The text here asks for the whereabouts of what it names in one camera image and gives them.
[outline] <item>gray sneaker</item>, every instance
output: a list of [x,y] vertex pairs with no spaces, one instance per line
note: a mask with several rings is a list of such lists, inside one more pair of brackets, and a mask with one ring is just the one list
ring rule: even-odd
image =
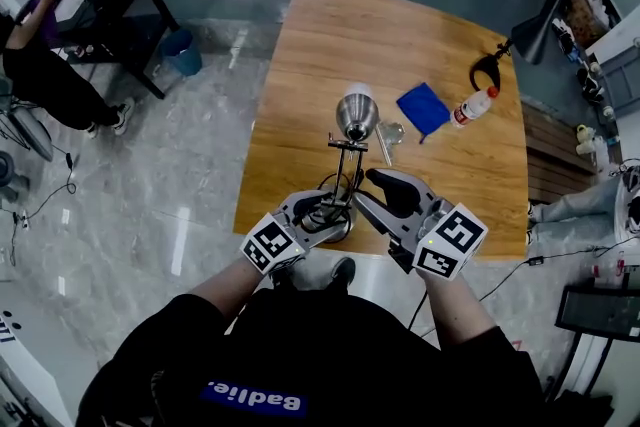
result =
[[85,133],[87,134],[87,137],[89,139],[95,139],[96,137],[98,137],[98,130],[98,125],[96,125],[95,123],[91,123],[91,126],[87,128],[87,130],[85,130]]
[[355,277],[356,262],[348,256],[342,258],[331,270],[331,282],[344,285],[345,290]]
[[133,109],[136,106],[133,98],[127,98],[122,105],[118,107],[118,123],[113,125],[113,132],[117,136],[121,136],[127,131],[129,120],[133,114]]

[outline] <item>wire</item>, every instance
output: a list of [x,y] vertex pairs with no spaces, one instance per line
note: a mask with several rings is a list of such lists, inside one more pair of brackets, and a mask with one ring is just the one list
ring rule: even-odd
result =
[[424,304],[424,302],[427,300],[428,295],[429,295],[429,292],[425,287],[424,295],[422,296],[422,299],[420,299],[420,303],[418,304],[416,311],[413,313],[413,317],[411,317],[411,322],[409,322],[409,327],[407,327],[409,331],[411,331],[411,328],[413,327],[413,323],[416,321],[416,317],[418,316],[418,312],[420,311],[420,308],[422,308],[422,305]]
[[[533,256],[527,260],[524,260],[523,262],[520,262],[518,265],[516,265],[510,272],[509,274],[507,274],[502,281],[500,281],[500,283],[498,283],[495,287],[493,287],[491,289],[490,292],[487,292],[485,295],[482,296],[482,298],[480,299],[479,302],[484,301],[487,297],[489,297],[491,294],[495,293],[496,290],[498,290],[502,285],[504,285],[504,283],[511,277],[513,276],[516,271],[522,267],[524,264],[528,264],[529,266],[533,267],[535,265],[540,265],[542,262],[544,262],[544,260],[550,260],[552,258],[560,258],[562,256],[572,256],[572,255],[577,255],[580,253],[590,253],[590,252],[595,252],[595,251],[600,251],[603,250],[602,253],[595,255],[594,258],[600,258],[602,257],[604,254],[608,253],[609,251],[611,251],[612,249],[621,246],[622,244],[626,244],[627,242],[629,242],[630,240],[633,239],[637,239],[639,238],[640,235],[634,235],[633,237],[629,237],[628,239],[623,240],[622,242],[618,242],[616,244],[614,244],[613,246],[610,247],[594,247],[594,248],[589,248],[589,249],[583,249],[581,251],[573,251],[572,253],[560,253],[557,255],[550,255],[550,256]],[[411,319],[411,323],[409,324],[409,329],[411,329],[411,327],[413,326],[413,322],[416,318],[416,315],[418,314],[418,311],[420,310],[420,308],[422,308],[422,304],[424,303],[424,300],[427,298],[427,292],[425,290],[425,295],[422,297],[422,300],[420,301],[420,304],[418,305],[418,308],[416,309],[415,313],[413,314],[413,319]],[[429,331],[427,331],[426,333],[420,335],[420,338],[424,338],[425,336],[427,336],[429,333],[431,333],[433,330],[435,329],[435,326],[432,327],[431,329],[429,329]]]
[[64,152],[57,146],[53,146],[53,147],[56,148],[58,151],[64,153],[65,155],[67,167],[69,168],[69,176],[67,176],[67,181],[65,182],[65,184],[62,185],[61,187],[58,187],[55,191],[49,194],[49,196],[47,196],[47,199],[44,200],[44,202],[38,207],[38,209],[28,217],[27,216],[20,217],[17,212],[14,212],[13,210],[7,210],[6,208],[2,208],[2,206],[0,206],[1,211],[7,212],[13,216],[13,234],[11,235],[11,254],[9,255],[9,262],[13,267],[16,266],[16,232],[18,230],[18,223],[21,220],[24,223],[30,219],[33,219],[36,215],[38,215],[38,213],[40,213],[40,210],[42,210],[42,208],[47,204],[47,202],[56,193],[60,192],[62,189],[67,189],[67,192],[71,195],[75,194],[76,191],[78,190],[78,187],[76,186],[76,184],[71,183],[71,175],[73,173],[73,160],[71,159],[71,154]]
[[[325,183],[327,183],[327,181],[328,181],[330,178],[333,178],[333,177],[334,177],[334,176],[336,176],[337,174],[338,174],[338,173],[331,173],[330,175],[326,176],[326,177],[325,177],[325,179],[324,179],[324,180],[322,180],[322,181],[320,182],[320,185],[318,185],[318,186],[316,187],[316,189],[318,189],[318,190],[322,189],[322,186],[323,186]],[[347,181],[347,184],[349,184],[349,188],[351,188],[351,180],[349,180],[349,177],[348,177],[347,175],[345,175],[344,173],[340,173],[340,178],[344,178],[344,179]]]
[[496,290],[498,290],[505,281],[507,281],[511,276],[513,276],[515,274],[515,272],[522,267],[525,263],[527,263],[529,260],[525,260],[524,262],[520,262],[518,265],[516,265],[509,274],[507,274],[504,279],[498,283],[495,287],[493,287],[493,289],[491,290],[491,292],[487,292],[486,294],[484,294],[482,296],[482,299],[480,299],[480,302],[484,301],[487,297],[489,297],[491,294],[493,294]]
[[40,212],[40,210],[42,210],[42,207],[44,207],[47,202],[57,193],[60,192],[62,189],[67,189],[67,192],[71,195],[75,194],[76,191],[78,190],[78,187],[76,186],[75,183],[71,183],[71,174],[73,173],[73,170],[69,170],[69,176],[67,176],[67,183],[65,183],[64,185],[58,187],[55,191],[53,191],[51,194],[49,194],[49,196],[47,196],[47,199],[44,200],[44,202],[42,203],[42,205],[40,205],[40,207],[38,208],[38,210],[36,210],[33,214],[31,214],[28,217],[24,217],[23,221],[28,221],[29,219],[33,219],[36,215],[38,215],[38,213]]
[[9,255],[9,263],[12,267],[16,266],[16,231],[18,231],[17,215],[13,217],[13,235],[11,235],[11,254]]

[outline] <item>bench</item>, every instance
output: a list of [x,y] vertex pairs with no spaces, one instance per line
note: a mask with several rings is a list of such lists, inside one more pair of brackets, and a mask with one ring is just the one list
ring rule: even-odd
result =
[[576,154],[575,130],[522,104],[527,145],[529,199],[553,203],[564,194],[582,192],[595,183],[590,155]]

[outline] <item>leg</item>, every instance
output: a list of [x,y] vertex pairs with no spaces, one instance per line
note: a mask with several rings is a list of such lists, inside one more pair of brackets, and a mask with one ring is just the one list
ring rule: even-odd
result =
[[353,258],[345,257],[331,271],[331,283],[325,290],[332,293],[346,294],[355,275],[356,262]]
[[613,217],[606,214],[587,215],[553,223],[536,224],[531,230],[529,257],[551,256],[590,247],[610,247],[616,243]]
[[115,125],[118,114],[108,107],[93,86],[63,59],[49,50],[34,50],[32,69],[23,71],[15,83],[15,95],[36,103],[63,125],[86,130],[93,123]]
[[572,217],[613,214],[620,177],[590,187],[584,192],[567,194],[551,205],[535,205],[533,219],[538,223],[564,221]]

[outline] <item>shoe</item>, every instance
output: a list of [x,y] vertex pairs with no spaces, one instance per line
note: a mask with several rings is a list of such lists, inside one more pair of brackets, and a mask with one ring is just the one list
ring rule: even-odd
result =
[[87,137],[89,139],[95,139],[96,137],[98,137],[98,125],[96,125],[95,123],[91,123],[91,126],[87,128],[85,132],[87,133]]
[[531,201],[527,201],[527,218],[529,219],[529,222],[531,224],[536,223],[536,218],[533,215],[533,205],[531,204]]
[[356,277],[356,262],[345,256],[331,270],[331,283],[339,281],[345,283],[345,288],[351,285]]
[[269,278],[271,278],[271,283],[273,283],[273,288],[284,287],[290,288],[292,286],[291,283],[291,275],[293,274],[291,267],[284,267],[282,269],[278,269],[277,271],[269,274]]
[[118,123],[113,126],[113,131],[117,136],[124,134],[127,131],[129,120],[133,114],[133,109],[136,106],[133,98],[127,98],[122,105],[118,107]]

